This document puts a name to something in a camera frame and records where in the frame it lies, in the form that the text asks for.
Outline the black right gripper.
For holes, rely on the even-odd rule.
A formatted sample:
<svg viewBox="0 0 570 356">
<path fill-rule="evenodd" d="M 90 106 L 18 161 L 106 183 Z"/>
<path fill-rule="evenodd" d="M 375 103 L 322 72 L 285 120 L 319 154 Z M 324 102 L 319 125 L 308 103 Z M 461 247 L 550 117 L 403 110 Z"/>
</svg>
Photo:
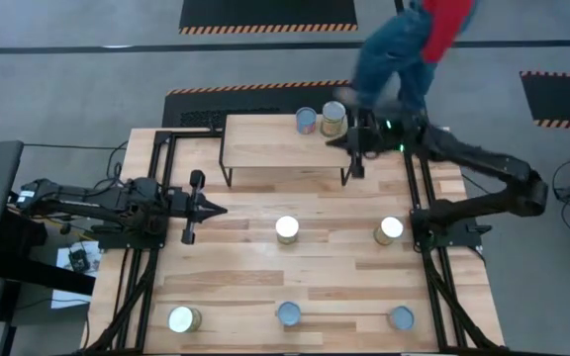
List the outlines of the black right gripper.
<svg viewBox="0 0 570 356">
<path fill-rule="evenodd" d="M 345 145 L 348 144 L 348 133 L 355 140 L 352 151 Z M 364 177 L 365 168 L 363 160 L 373 160 L 379 157 L 380 152 L 376 150 L 375 144 L 379 138 L 379 125 L 373 112 L 356 112 L 353 117 L 353 124 L 349 130 L 342 135 L 336 136 L 326 142 L 326 146 L 331 149 L 343 151 L 351 155 L 349 171 L 352 177 Z"/>
</svg>

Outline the black desk base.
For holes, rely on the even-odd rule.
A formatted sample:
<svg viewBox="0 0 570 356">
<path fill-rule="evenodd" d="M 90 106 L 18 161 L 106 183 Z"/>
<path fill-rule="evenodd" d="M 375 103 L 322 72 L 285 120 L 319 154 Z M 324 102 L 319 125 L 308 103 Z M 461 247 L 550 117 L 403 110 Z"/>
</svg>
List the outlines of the black desk base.
<svg viewBox="0 0 570 356">
<path fill-rule="evenodd" d="M 95 278 L 33 260 L 31 249 L 46 243 L 48 232 L 34 222 L 6 211 L 0 220 L 0 278 L 90 296 Z"/>
</svg>

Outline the tan label tin can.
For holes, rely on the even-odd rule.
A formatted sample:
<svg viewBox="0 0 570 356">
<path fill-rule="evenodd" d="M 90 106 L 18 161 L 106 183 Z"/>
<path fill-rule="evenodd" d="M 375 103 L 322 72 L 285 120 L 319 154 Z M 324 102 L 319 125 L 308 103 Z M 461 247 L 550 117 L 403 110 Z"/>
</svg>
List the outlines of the tan label tin can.
<svg viewBox="0 0 570 356">
<path fill-rule="evenodd" d="M 390 245 L 402 237 L 404 230 L 399 219 L 386 217 L 374 229 L 373 238 L 380 245 Z"/>
</svg>

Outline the small teal orange label can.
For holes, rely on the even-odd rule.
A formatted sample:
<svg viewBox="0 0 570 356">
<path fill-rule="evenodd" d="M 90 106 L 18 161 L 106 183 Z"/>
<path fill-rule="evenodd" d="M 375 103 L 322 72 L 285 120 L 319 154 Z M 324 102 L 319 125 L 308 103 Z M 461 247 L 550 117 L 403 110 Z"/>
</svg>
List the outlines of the small teal orange label can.
<svg viewBox="0 0 570 356">
<path fill-rule="evenodd" d="M 316 129 L 317 113 L 310 107 L 300 108 L 296 114 L 296 130 L 299 134 L 312 134 Z"/>
</svg>

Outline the wooden shelf with black legs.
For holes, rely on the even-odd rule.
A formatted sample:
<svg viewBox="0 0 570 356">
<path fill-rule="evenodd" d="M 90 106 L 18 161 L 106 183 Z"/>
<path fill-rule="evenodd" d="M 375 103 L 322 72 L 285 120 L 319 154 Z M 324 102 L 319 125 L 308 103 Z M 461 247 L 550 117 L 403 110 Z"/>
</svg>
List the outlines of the wooden shelf with black legs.
<svg viewBox="0 0 570 356">
<path fill-rule="evenodd" d="M 340 172 L 340 183 L 345 185 L 351 175 L 349 157 L 326 146 L 322 118 L 317 115 L 313 133 L 300 134 L 293 114 L 228 115 L 219 153 L 226 184 L 232 185 L 236 169 L 332 168 Z"/>
</svg>

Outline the yellow label tin can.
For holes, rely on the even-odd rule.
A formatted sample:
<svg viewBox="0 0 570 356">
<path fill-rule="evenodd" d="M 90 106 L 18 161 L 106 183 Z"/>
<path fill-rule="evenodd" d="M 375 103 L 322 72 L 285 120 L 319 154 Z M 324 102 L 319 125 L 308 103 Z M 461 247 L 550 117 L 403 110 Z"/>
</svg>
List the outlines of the yellow label tin can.
<svg viewBox="0 0 570 356">
<path fill-rule="evenodd" d="M 192 307 L 177 307 L 173 309 L 168 316 L 168 327 L 171 331 L 176 333 L 197 331 L 201 323 L 201 313 Z"/>
</svg>

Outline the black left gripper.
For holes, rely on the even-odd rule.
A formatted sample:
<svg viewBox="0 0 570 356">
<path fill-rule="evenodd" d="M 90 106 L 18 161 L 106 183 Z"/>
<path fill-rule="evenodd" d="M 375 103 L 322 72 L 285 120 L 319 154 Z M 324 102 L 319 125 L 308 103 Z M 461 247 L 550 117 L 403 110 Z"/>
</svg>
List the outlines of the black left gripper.
<svg viewBox="0 0 570 356">
<path fill-rule="evenodd" d="M 193 170 L 190 174 L 189 185 L 191 192 L 183 192 L 180 188 L 169 190 L 170 198 L 169 215 L 173 218 L 183 218 L 185 227 L 182 232 L 181 242 L 193 244 L 195 242 L 195 224 L 224 215 L 226 208 L 210 202 L 205 196 L 201 196 L 204 187 L 204 173 L 201 170 Z"/>
</svg>

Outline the small black controller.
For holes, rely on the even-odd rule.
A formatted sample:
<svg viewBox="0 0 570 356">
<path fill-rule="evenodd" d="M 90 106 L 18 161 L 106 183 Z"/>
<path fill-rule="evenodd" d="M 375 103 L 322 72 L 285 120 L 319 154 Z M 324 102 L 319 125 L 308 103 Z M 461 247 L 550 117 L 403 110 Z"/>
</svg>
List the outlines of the small black controller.
<svg viewBox="0 0 570 356">
<path fill-rule="evenodd" d="M 82 249 L 70 251 L 68 259 L 70 267 L 75 273 L 85 274 L 90 269 L 87 253 Z"/>
</svg>

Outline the black hazard striped floor mat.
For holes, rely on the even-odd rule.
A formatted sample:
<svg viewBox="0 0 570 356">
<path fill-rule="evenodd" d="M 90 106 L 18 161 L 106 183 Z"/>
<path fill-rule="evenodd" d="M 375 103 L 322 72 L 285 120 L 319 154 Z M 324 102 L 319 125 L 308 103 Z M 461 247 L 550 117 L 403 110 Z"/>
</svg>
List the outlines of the black hazard striped floor mat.
<svg viewBox="0 0 570 356">
<path fill-rule="evenodd" d="M 519 73 L 533 123 L 542 128 L 570 129 L 570 73 Z"/>
<path fill-rule="evenodd" d="M 353 0 L 184 0 L 180 35 L 355 32 Z"/>
<path fill-rule="evenodd" d="M 228 115 L 293 114 L 302 107 L 320 112 L 335 88 L 348 85 L 321 80 L 174 89 L 165 96 L 162 125 L 219 129 Z"/>
</svg>

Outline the person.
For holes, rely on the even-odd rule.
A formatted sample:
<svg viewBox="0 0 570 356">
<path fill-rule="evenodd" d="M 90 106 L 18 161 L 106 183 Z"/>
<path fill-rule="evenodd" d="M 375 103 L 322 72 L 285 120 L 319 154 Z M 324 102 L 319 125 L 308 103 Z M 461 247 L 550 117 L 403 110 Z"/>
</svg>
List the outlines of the person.
<svg viewBox="0 0 570 356">
<path fill-rule="evenodd" d="M 363 43 L 347 87 L 334 91 L 343 105 L 371 111 L 393 75 L 400 88 L 391 107 L 424 116 L 434 72 L 469 26 L 478 0 L 411 0 Z"/>
</svg>

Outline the black metal table frame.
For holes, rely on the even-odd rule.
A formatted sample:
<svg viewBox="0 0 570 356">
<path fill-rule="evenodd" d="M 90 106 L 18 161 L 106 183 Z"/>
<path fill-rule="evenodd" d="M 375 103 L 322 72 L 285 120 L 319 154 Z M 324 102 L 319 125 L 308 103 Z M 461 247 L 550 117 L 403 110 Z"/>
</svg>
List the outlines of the black metal table frame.
<svg viewBox="0 0 570 356">
<path fill-rule="evenodd" d="M 371 161 L 362 180 L 342 185 L 329 170 L 238 170 L 231 186 L 219 166 L 220 143 L 196 130 L 176 142 L 171 181 L 186 185 L 192 170 L 207 178 L 209 200 L 228 211 L 181 242 L 183 221 L 169 228 L 159 252 L 142 353 L 403 352 L 437 349 L 422 257 L 409 235 L 388 246 L 373 230 L 382 219 L 405 219 L 412 205 L 404 159 Z M 277 240 L 283 216 L 300 225 L 297 241 Z M 276 315 L 294 302 L 301 321 Z M 197 331 L 176 333 L 170 312 L 197 309 Z M 388 313 L 408 307 L 410 330 Z"/>
</svg>

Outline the green oranges label can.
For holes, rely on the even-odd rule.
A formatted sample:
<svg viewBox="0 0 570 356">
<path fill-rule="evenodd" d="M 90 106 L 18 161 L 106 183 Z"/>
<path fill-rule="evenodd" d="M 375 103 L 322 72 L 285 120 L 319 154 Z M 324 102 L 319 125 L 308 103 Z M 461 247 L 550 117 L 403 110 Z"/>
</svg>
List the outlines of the green oranges label can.
<svg viewBox="0 0 570 356">
<path fill-rule="evenodd" d="M 341 135 L 346 116 L 345 106 L 338 101 L 329 101 L 323 105 L 321 134 L 325 137 Z"/>
</svg>

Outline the white paper sheet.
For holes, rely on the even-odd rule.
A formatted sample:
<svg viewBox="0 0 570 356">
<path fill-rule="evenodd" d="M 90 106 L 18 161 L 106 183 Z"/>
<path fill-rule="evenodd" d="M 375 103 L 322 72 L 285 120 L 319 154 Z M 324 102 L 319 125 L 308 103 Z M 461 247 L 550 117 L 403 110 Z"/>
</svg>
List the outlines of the white paper sheet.
<svg viewBox="0 0 570 356">
<path fill-rule="evenodd" d="M 71 266 L 69 254 L 78 251 L 86 253 L 86 258 L 89 263 L 89 268 L 84 272 L 84 274 L 90 277 L 96 277 L 102 259 L 97 241 L 76 242 L 70 247 L 60 248 L 57 252 L 56 266 L 72 271 L 73 268 Z M 52 292 L 50 307 L 53 310 L 65 309 L 88 304 L 90 301 L 91 297 L 87 295 L 54 290 Z"/>
</svg>

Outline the grey lidded tin can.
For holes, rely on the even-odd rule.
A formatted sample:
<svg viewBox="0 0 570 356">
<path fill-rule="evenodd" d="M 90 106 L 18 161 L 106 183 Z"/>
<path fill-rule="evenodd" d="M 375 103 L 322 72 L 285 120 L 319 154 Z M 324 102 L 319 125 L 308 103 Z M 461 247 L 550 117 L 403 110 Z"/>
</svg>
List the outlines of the grey lidded tin can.
<svg viewBox="0 0 570 356">
<path fill-rule="evenodd" d="M 397 306 L 388 313 L 390 324 L 399 330 L 410 330 L 415 324 L 413 312 L 406 306 Z"/>
</svg>

